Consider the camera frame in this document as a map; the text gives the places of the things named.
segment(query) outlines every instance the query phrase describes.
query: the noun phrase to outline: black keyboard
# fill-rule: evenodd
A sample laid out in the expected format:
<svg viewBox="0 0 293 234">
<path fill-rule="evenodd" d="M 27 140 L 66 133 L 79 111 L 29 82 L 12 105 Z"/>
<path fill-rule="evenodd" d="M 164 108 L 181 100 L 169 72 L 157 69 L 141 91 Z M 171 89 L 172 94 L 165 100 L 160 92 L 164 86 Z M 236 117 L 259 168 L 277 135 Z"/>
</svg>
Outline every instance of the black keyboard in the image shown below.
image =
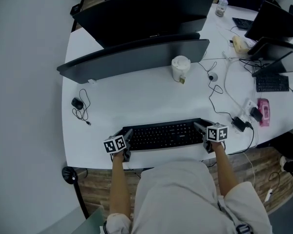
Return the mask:
<svg viewBox="0 0 293 234">
<path fill-rule="evenodd" d="M 246 19 L 240 19 L 240 18 L 232 18 L 235 25 L 239 29 L 249 29 L 253 23 L 251 20 L 246 20 Z"/>
<path fill-rule="evenodd" d="M 256 77 L 257 92 L 286 92 L 289 91 L 287 76 L 259 76 Z"/>
<path fill-rule="evenodd" d="M 148 150 L 171 148 L 203 143 L 203 135 L 194 128 L 194 122 L 200 119 L 188 119 L 167 123 L 123 127 L 119 135 L 130 129 L 133 136 L 129 142 L 130 150 Z"/>
</svg>

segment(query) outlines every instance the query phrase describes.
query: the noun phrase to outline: plug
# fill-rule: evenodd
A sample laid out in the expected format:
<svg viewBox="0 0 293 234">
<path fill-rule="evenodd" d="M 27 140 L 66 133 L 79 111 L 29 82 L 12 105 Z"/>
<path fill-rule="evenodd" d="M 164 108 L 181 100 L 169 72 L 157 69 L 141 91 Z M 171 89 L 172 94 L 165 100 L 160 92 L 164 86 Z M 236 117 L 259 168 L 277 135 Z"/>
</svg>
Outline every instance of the plug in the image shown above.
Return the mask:
<svg viewBox="0 0 293 234">
<path fill-rule="evenodd" d="M 267 202 L 269 199 L 270 199 L 270 196 L 272 195 L 272 189 L 270 188 L 268 191 L 267 191 L 267 194 L 266 194 L 266 197 L 265 197 L 265 200 L 264 202 Z"/>
<path fill-rule="evenodd" d="M 256 107 L 251 109 L 250 116 L 252 116 L 258 122 L 260 122 L 263 118 L 262 113 Z"/>
<path fill-rule="evenodd" d="M 248 121 L 245 122 L 245 126 L 248 127 L 248 128 L 251 128 L 252 130 L 254 130 L 253 126 Z"/>
<path fill-rule="evenodd" d="M 226 58 L 227 60 L 229 60 L 230 58 L 227 56 L 227 54 L 225 53 L 225 51 L 222 52 L 224 58 Z"/>
</svg>

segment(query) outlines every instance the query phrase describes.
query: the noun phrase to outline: pink object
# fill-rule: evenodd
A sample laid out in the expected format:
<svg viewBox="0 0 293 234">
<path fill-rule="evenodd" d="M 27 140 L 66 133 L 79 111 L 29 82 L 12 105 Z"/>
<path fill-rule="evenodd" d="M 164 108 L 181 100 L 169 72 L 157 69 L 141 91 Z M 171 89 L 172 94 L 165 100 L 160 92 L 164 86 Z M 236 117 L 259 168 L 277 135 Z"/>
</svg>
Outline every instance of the pink object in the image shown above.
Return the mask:
<svg viewBox="0 0 293 234">
<path fill-rule="evenodd" d="M 270 107 L 267 99 L 258 99 L 257 102 L 258 110 L 262 113 L 263 118 L 259 122 L 261 127 L 269 127 L 270 123 Z"/>
</svg>

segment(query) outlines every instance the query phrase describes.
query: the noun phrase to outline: computer monitor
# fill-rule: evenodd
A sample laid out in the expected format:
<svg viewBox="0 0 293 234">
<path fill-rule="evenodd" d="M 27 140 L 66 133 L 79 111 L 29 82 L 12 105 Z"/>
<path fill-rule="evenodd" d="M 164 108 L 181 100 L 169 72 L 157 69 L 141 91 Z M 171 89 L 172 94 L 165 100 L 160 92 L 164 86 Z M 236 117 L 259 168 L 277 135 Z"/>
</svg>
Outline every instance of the computer monitor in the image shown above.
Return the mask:
<svg viewBox="0 0 293 234">
<path fill-rule="evenodd" d="M 110 47 L 68 62 L 57 70 L 77 83 L 171 65 L 176 56 L 199 62 L 209 45 L 198 33 L 144 39 Z"/>
<path fill-rule="evenodd" d="M 290 41 L 293 38 L 293 15 L 265 1 L 245 37 L 255 41 L 262 37 Z"/>
<path fill-rule="evenodd" d="M 252 76 L 256 77 L 266 74 L 281 74 L 287 72 L 293 72 L 293 51 L 288 52 L 285 56 L 275 62 L 259 69 L 257 72 L 252 74 Z"/>
<path fill-rule="evenodd" d="M 202 30 L 213 0 L 107 0 L 73 15 L 103 47 Z"/>
<path fill-rule="evenodd" d="M 253 48 L 248 51 L 251 60 L 278 60 L 293 51 L 293 44 L 271 38 L 261 38 Z"/>
</svg>

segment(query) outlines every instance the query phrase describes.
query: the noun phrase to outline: white cable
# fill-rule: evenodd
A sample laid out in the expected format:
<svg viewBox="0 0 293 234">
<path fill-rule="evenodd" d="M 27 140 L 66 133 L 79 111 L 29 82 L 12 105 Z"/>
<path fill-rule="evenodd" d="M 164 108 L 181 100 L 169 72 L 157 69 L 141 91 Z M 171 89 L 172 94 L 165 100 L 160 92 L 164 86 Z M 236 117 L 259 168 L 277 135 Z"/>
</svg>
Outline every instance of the white cable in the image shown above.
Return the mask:
<svg viewBox="0 0 293 234">
<path fill-rule="evenodd" d="M 228 70 L 229 70 L 229 67 L 231 66 L 232 63 L 234 63 L 235 61 L 239 61 L 239 60 L 233 60 L 233 61 L 230 61 L 229 60 L 229 63 L 227 65 L 227 69 L 226 69 L 226 74 L 225 74 L 225 80 L 224 80 L 224 89 L 225 89 L 225 92 L 227 93 L 227 95 L 233 100 L 233 102 L 246 114 L 248 115 L 248 113 L 244 110 L 244 108 L 238 103 L 235 101 L 235 99 L 228 93 L 227 89 L 226 89 L 226 79 L 227 79 L 227 74 L 228 74 Z"/>
<path fill-rule="evenodd" d="M 224 35 L 223 34 L 221 34 L 220 33 L 220 31 L 219 31 L 219 29 L 218 29 L 218 27 L 216 26 L 216 28 L 217 28 L 217 31 L 218 31 L 218 33 L 223 37 L 223 39 L 225 39 L 226 40 L 226 43 L 227 43 L 227 50 L 229 49 L 229 47 L 230 47 L 230 45 L 229 45 L 229 40 L 227 39 L 227 38 L 225 38 L 224 37 Z"/>
<path fill-rule="evenodd" d="M 253 171 L 253 175 L 254 175 L 254 180 L 253 180 L 253 187 L 254 187 L 254 185 L 255 185 L 255 172 L 254 172 L 253 164 L 252 164 L 252 162 L 250 161 L 249 157 L 248 157 L 245 153 L 243 153 L 243 154 L 244 154 L 245 157 L 248 159 L 249 163 L 251 163 L 252 171 Z"/>
<path fill-rule="evenodd" d="M 258 145 L 258 141 L 259 141 L 259 137 L 258 137 L 258 124 L 256 124 L 253 128 L 256 130 L 256 138 L 255 138 L 256 144 L 255 144 L 255 146 L 257 146 Z"/>
<path fill-rule="evenodd" d="M 228 30 L 228 31 L 230 31 L 231 33 L 234 33 L 236 36 L 240 37 L 240 35 L 239 35 L 238 33 L 231 31 L 231 29 L 226 29 L 226 30 Z"/>
<path fill-rule="evenodd" d="M 202 59 L 203 60 L 225 60 L 226 58 L 222 57 L 222 58 L 210 58 L 210 59 Z"/>
</svg>

